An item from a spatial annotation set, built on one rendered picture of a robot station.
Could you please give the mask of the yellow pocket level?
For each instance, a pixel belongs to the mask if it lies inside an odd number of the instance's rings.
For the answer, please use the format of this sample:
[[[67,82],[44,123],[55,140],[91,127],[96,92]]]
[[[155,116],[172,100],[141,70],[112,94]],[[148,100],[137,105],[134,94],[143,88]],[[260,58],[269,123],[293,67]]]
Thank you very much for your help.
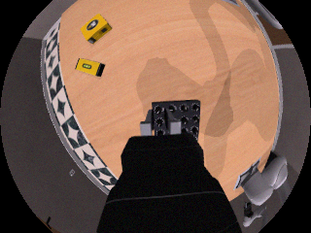
[[[75,70],[83,71],[83,73],[89,73],[101,77],[102,71],[104,71],[104,63],[88,61],[88,59],[79,58]]]

